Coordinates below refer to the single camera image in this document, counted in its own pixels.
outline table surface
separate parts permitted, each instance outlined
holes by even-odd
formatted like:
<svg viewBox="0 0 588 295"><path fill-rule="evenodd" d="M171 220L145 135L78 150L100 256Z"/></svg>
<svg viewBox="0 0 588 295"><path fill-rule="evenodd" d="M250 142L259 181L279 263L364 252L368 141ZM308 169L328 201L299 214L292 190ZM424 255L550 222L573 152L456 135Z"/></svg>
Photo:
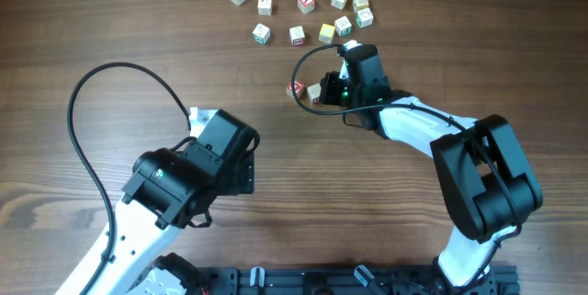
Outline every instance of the table surface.
<svg viewBox="0 0 588 295"><path fill-rule="evenodd" d="M374 43L393 87L456 115L512 124L544 206L495 257L518 265L526 294L588 287L588 0L370 0ZM218 198L209 229L169 251L196 266L427 264L452 222L432 161L373 132L319 117L286 95L296 61L322 45L323 23L353 16L330 0L302 15L296 0L0 1L0 293L53 293L107 221L66 129L68 99L90 69L113 61L155 71L187 106L225 108L259 130L252 196ZM256 44L257 23L271 28ZM302 25L309 43L291 47ZM345 41L335 37L334 42ZM334 51L300 80L337 70ZM187 135L172 98L144 74L88 81L74 123L113 202L145 151Z"/></svg>

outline white arm segment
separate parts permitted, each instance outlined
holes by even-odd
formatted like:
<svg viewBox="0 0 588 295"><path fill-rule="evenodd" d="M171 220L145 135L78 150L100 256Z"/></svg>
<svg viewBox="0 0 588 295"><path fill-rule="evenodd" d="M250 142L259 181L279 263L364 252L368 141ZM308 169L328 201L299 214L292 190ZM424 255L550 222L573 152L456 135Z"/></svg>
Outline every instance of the white arm segment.
<svg viewBox="0 0 588 295"><path fill-rule="evenodd" d="M171 225L165 230L155 226L157 215L136 200L129 204L119 201L115 215L118 227L114 246L115 259L112 263L107 263L88 294L126 294L143 269L171 244L181 231ZM70 277L57 290L57 294L72 295L82 291L96 271L100 256L107 247L107 231L108 224Z"/></svg>
<svg viewBox="0 0 588 295"><path fill-rule="evenodd" d="M492 251L494 241L508 233L516 230L515 226L509 226L496 232L492 238L483 244L478 241L470 240L465 237L457 227L453 227L449 243L445 250L439 255L439 266L447 280L454 287L461 287L468 284L469 280L474 277L478 268L484 263L486 257ZM490 271L490 267L484 269L480 275L482 278Z"/></svg>
<svg viewBox="0 0 588 295"><path fill-rule="evenodd" d="M218 109L201 109L198 107L190 108L190 136L199 137L210 119L217 114Z"/></svg>
<svg viewBox="0 0 588 295"><path fill-rule="evenodd" d="M431 108L414 96L404 97L393 103L414 104L418 107L429 108L444 116L452 117L455 122L466 129L472 127L474 121L476 121L475 119L457 117ZM446 134L460 132L456 127L449 126L445 121L433 115L408 108L385 108L380 111L379 118L387 137L407 143L429 157L433 157L431 154L431 142Z"/></svg>

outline yellow block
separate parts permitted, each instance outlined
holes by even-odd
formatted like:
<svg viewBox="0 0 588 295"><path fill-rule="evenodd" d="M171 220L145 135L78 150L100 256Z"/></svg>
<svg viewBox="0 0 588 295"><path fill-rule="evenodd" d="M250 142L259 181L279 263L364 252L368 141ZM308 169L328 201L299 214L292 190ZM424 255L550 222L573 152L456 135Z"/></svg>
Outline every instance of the yellow block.
<svg viewBox="0 0 588 295"><path fill-rule="evenodd" d="M319 35L332 38L334 35L334 26L329 24L322 24L321 33Z"/></svg>

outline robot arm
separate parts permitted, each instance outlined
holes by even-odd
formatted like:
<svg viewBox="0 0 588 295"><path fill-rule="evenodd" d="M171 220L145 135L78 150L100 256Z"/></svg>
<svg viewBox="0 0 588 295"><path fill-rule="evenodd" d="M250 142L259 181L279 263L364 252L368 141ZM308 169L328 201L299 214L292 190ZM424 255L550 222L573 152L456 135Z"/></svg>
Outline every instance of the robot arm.
<svg viewBox="0 0 588 295"><path fill-rule="evenodd" d="M209 220L208 209L217 196L253 193L254 149L247 146L259 143L257 132L222 109L191 111L192 137L183 152L162 148L135 162L115 208L118 233L113 255L89 294L126 294L141 285L141 272L161 251L186 226L197 227L191 221L194 216L206 214ZM82 291L107 246L108 229L107 225L57 294ZM141 293L179 295L193 290L162 269L154 269L144 281Z"/></svg>
<svg viewBox="0 0 588 295"><path fill-rule="evenodd" d="M478 172L476 166L485 161L474 145L496 165L520 222L543 203L512 128L497 115L482 120L453 116L428 107L408 92L392 90L373 45L350 41L338 52L344 58L343 67L321 80L320 101L355 109L363 129L407 143L434 159L447 212L455 223L435 264L451 291L470 285L476 276L482 278L490 270L487 263L498 240L514 234L516 227L497 175ZM389 104L396 108L386 108Z"/></svg>

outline wood grain surface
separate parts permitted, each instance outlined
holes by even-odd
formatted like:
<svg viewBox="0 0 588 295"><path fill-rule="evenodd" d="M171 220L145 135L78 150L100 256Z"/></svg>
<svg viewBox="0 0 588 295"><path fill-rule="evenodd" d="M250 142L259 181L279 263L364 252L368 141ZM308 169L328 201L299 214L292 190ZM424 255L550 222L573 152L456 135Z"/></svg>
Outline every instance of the wood grain surface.
<svg viewBox="0 0 588 295"><path fill-rule="evenodd" d="M518 265L525 294L588 289L588 0L370 0L374 43L396 88L453 114L505 116L545 196L495 257ZM75 155L65 116L90 69L135 62L187 106L225 108L259 130L252 196L219 198L206 230L168 251L196 266L426 264L451 220L430 159L402 143L318 117L286 95L296 61L321 45L322 23L353 15L317 0L0 0L0 293L48 294L65 281L107 217ZM251 33L271 28L266 46ZM310 44L289 46L302 25ZM335 42L344 41L335 38ZM334 51L300 79L337 70ZM151 78L112 69L92 78L74 123L113 202L143 152L187 135Z"/></svg>

